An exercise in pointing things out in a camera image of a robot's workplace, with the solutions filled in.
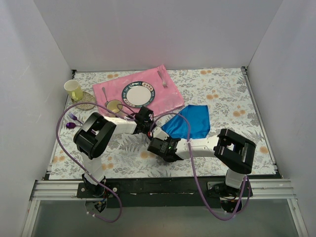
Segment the blue cloth napkin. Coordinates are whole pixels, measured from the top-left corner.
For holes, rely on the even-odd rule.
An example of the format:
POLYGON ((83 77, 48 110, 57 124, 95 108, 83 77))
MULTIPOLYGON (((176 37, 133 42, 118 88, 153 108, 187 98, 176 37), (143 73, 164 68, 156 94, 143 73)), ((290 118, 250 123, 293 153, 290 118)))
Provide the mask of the blue cloth napkin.
MULTIPOLYGON (((210 132, 209 111, 206 105, 188 105, 178 114, 190 124, 190 139, 206 138, 210 132)), ((174 116, 162 126, 162 130, 172 138, 187 139, 188 125, 180 116, 174 116)))

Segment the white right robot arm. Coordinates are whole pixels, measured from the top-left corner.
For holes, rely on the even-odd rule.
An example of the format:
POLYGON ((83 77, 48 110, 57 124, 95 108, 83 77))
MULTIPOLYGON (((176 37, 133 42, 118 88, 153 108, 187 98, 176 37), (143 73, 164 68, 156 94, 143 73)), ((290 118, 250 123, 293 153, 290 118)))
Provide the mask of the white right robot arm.
POLYGON ((241 191, 246 175, 252 172, 256 144, 229 129, 221 129, 216 137, 201 139, 172 138, 160 127, 153 131, 148 151, 165 162, 195 157, 218 158, 228 167, 224 192, 235 196, 241 191))

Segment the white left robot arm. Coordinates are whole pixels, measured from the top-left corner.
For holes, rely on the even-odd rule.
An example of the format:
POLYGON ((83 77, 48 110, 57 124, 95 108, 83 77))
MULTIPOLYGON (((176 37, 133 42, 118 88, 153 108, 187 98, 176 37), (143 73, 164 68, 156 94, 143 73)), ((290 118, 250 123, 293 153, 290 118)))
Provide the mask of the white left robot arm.
POLYGON ((154 112, 142 106, 139 112, 126 118, 105 117, 94 112, 74 136, 74 143, 83 158, 85 172, 82 179, 86 190, 93 197, 101 197, 105 191, 105 175, 101 155, 113 135, 148 134, 153 124, 154 112))

